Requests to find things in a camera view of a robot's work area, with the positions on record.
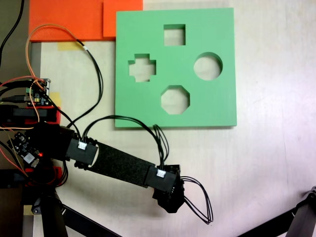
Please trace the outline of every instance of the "black tripod leg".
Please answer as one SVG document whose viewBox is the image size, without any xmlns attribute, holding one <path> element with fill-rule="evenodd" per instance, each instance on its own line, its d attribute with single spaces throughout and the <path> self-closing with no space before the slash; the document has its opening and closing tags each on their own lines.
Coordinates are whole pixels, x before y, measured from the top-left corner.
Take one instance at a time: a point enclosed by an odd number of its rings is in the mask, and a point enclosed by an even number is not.
<svg viewBox="0 0 316 237">
<path fill-rule="evenodd" d="M 240 235 L 239 237 L 277 237 L 287 232 L 289 229 L 296 209 L 293 208 L 278 217 Z"/>
<path fill-rule="evenodd" d="M 64 205 L 63 212 L 66 226 L 86 237 L 121 237 L 86 216 Z"/>
<path fill-rule="evenodd" d="M 314 204 L 306 202 L 298 208 L 286 237 L 312 237 L 315 224 L 316 213 Z"/>
<path fill-rule="evenodd" d="M 40 210 L 45 237 L 68 237 L 59 200 L 43 197 Z"/>
</svg>

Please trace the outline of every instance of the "yellow tape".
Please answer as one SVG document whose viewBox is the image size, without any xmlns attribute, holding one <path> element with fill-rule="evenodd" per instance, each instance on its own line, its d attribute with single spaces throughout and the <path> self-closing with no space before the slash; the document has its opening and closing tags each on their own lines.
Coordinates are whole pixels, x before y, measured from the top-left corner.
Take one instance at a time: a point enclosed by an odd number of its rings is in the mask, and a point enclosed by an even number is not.
<svg viewBox="0 0 316 237">
<path fill-rule="evenodd" d="M 59 92 L 50 92 L 49 97 L 58 107 L 61 107 L 61 98 Z"/>
<path fill-rule="evenodd" d="M 24 216 L 33 216 L 31 209 L 32 209 L 32 205 L 24 205 L 23 206 L 23 215 Z"/>
<path fill-rule="evenodd" d="M 57 43 L 58 51 L 77 51 L 82 50 L 82 46 L 77 42 L 58 42 Z"/>
</svg>

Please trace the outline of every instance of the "black foam padding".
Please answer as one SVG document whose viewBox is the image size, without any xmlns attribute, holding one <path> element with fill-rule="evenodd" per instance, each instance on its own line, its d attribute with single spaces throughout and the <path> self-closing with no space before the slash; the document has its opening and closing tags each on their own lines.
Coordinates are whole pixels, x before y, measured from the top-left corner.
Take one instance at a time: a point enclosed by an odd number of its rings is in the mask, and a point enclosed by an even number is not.
<svg viewBox="0 0 316 237">
<path fill-rule="evenodd" d="M 102 143 L 95 164 L 88 168 L 92 172 L 120 179 L 142 187 L 145 185 L 147 172 L 155 164 L 139 159 Z"/>
</svg>

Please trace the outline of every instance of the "cross-shaped hole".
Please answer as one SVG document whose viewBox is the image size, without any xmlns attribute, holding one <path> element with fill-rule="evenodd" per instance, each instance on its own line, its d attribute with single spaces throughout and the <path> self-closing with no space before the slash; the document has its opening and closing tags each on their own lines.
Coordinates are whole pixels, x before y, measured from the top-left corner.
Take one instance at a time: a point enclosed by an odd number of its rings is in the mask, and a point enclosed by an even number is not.
<svg viewBox="0 0 316 237">
<path fill-rule="evenodd" d="M 129 75 L 135 77 L 136 82 L 150 81 L 156 75 L 156 60 L 150 60 L 149 54 L 135 54 L 135 60 L 128 61 Z"/>
</svg>

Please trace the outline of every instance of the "white connector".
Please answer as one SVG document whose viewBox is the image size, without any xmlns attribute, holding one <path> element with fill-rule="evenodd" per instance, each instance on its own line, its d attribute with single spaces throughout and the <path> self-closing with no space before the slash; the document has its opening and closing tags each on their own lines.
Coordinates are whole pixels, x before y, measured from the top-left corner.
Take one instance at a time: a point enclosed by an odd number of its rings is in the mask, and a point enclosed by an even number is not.
<svg viewBox="0 0 316 237">
<path fill-rule="evenodd" d="M 160 178 L 164 178 L 164 176 L 166 175 L 166 171 L 158 169 L 157 171 L 157 176 Z"/>
<path fill-rule="evenodd" d="M 87 147 L 87 144 L 84 142 L 78 142 L 78 148 L 81 150 L 85 150 Z"/>
</svg>

